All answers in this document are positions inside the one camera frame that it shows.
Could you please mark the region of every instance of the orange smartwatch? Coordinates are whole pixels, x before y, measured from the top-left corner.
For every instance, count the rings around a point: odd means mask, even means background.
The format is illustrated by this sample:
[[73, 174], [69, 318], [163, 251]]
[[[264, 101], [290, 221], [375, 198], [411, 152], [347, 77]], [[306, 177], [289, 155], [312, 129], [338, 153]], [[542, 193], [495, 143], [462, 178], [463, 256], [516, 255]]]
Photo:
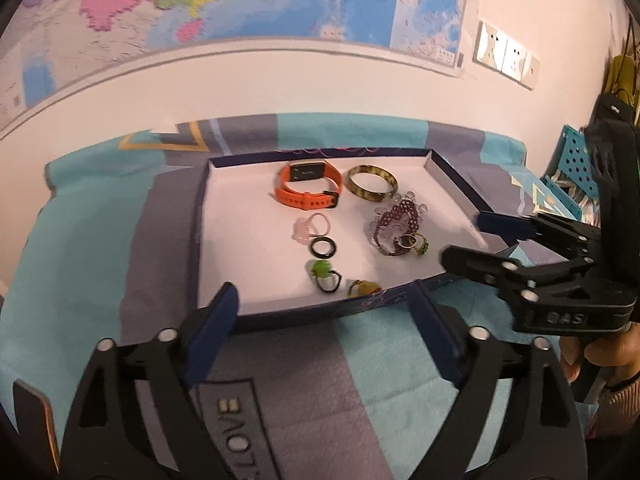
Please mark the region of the orange smartwatch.
[[[302, 193], [292, 190], [287, 182], [303, 182], [328, 178], [335, 183], [336, 191]], [[274, 189], [276, 200], [281, 204], [308, 211], [309, 209], [332, 209], [338, 205], [342, 191], [342, 175], [324, 160], [294, 162], [280, 170], [280, 187]]]

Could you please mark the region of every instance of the wall socket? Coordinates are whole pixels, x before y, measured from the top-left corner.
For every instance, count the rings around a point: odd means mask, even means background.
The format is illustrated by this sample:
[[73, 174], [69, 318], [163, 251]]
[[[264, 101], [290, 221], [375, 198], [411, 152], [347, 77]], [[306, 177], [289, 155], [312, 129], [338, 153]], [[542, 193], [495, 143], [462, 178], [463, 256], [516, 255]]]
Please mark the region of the wall socket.
[[522, 81], [522, 73], [524, 72], [526, 59], [527, 49], [513, 38], [509, 38], [507, 41], [507, 52], [504, 54], [502, 73], [511, 79], [515, 79], [517, 82]]
[[509, 37], [501, 30], [488, 23], [480, 23], [476, 61], [500, 72], [504, 63], [508, 39]]
[[540, 77], [540, 60], [532, 53], [527, 52], [527, 59], [524, 62], [521, 83], [529, 90], [535, 89]]

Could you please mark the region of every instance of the wall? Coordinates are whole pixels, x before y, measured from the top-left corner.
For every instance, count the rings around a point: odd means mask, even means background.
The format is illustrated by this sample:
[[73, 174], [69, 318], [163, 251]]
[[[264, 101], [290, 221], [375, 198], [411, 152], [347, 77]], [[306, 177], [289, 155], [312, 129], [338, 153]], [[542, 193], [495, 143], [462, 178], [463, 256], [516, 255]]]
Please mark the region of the wall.
[[[482, 19], [542, 60], [534, 92], [476, 64], [463, 78], [398, 63], [317, 52], [236, 52], [168, 64], [174, 53], [116, 67], [66, 89], [0, 141], [0, 280], [10, 284], [36, 215], [49, 197], [44, 164], [135, 130], [267, 112], [359, 112], [429, 119], [524, 141], [545, 169], [561, 127], [588, 120], [610, 52], [623, 43], [622, 0], [477, 0]], [[145, 63], [146, 70], [133, 71]]]

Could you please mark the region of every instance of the human hand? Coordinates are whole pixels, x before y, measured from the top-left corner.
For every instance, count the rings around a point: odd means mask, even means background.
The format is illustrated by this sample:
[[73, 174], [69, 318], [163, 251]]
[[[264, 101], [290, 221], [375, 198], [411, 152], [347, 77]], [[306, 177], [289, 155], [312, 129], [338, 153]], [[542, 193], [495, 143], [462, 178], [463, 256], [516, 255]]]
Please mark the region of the human hand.
[[577, 337], [560, 338], [560, 365], [570, 383], [580, 374], [582, 357], [601, 367], [613, 367], [607, 386], [615, 386], [635, 377], [640, 372], [640, 324], [622, 334], [597, 339], [582, 347]]

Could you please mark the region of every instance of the sleeve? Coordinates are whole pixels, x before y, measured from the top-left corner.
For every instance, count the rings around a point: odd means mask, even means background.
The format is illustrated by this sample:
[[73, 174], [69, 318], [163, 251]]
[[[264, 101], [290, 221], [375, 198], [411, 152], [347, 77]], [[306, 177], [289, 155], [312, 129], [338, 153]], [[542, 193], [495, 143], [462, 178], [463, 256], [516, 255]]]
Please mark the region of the sleeve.
[[627, 434], [640, 413], [640, 376], [616, 390], [605, 388], [596, 412], [595, 434], [608, 438]]

